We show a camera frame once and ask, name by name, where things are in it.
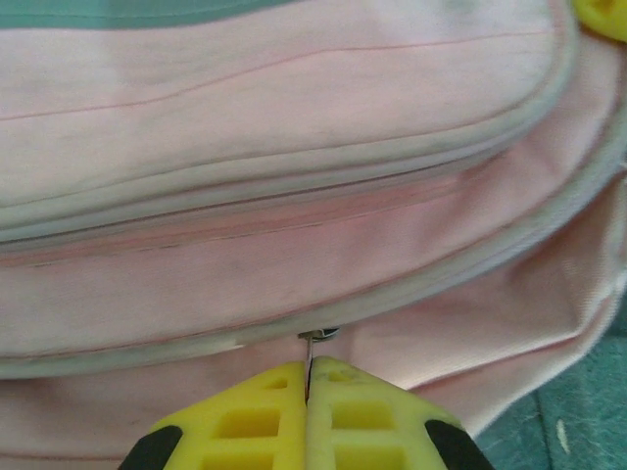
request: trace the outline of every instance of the yellow clamp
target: yellow clamp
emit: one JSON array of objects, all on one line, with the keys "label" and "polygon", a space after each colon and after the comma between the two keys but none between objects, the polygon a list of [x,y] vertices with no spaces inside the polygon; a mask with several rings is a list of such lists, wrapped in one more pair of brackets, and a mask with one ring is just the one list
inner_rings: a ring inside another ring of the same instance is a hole
[{"label": "yellow clamp", "polygon": [[603,36],[627,42],[627,0],[574,0],[581,23]]},{"label": "yellow clamp", "polygon": [[119,470],[494,470],[442,408],[346,362],[290,362],[172,414]]}]

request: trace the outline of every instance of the teal floor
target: teal floor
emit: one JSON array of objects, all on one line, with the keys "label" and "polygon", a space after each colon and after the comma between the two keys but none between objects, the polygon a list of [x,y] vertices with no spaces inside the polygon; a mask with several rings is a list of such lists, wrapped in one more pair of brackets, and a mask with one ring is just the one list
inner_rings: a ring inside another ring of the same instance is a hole
[{"label": "teal floor", "polygon": [[580,362],[477,440],[497,470],[627,469],[627,298]]}]

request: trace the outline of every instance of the rectangular hole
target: rectangular hole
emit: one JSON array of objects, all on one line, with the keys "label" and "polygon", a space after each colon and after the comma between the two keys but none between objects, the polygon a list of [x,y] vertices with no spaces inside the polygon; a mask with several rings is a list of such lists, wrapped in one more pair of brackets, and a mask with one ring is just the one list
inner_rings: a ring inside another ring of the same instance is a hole
[{"label": "rectangular hole", "polygon": [[404,470],[406,457],[402,447],[338,446],[335,470]]},{"label": "rectangular hole", "polygon": [[272,470],[271,453],[236,453],[205,459],[202,470]]},{"label": "rectangular hole", "polygon": [[219,420],[216,438],[270,438],[278,436],[281,413],[278,409],[234,409]]},{"label": "rectangular hole", "polygon": [[333,429],[394,429],[390,406],[383,401],[344,401],[333,405]]}]

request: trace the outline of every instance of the green fabric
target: green fabric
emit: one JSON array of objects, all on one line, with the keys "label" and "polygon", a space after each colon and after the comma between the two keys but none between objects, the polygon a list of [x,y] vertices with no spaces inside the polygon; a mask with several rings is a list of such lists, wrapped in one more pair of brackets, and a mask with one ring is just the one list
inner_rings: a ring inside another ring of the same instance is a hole
[{"label": "green fabric", "polygon": [[0,0],[0,28],[142,28],[214,22],[295,0]]},{"label": "green fabric", "polygon": [[510,408],[477,440],[497,470],[627,468],[627,298],[580,362]]}]

